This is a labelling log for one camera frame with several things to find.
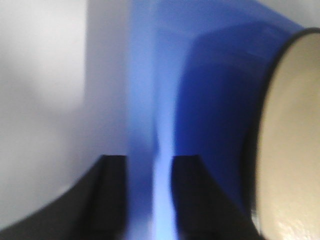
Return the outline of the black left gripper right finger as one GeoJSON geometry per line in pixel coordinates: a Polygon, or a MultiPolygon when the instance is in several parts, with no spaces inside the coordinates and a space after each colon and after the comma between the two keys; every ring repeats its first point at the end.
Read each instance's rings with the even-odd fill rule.
{"type": "Polygon", "coordinates": [[[175,156],[170,181],[178,239],[262,239],[211,178],[200,156],[175,156]]]}

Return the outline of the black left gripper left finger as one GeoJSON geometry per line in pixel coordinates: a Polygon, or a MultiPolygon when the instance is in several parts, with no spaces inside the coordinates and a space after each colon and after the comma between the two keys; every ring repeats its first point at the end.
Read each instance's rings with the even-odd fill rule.
{"type": "Polygon", "coordinates": [[[120,240],[127,221],[127,158],[102,155],[57,200],[1,230],[2,240],[120,240]]]}

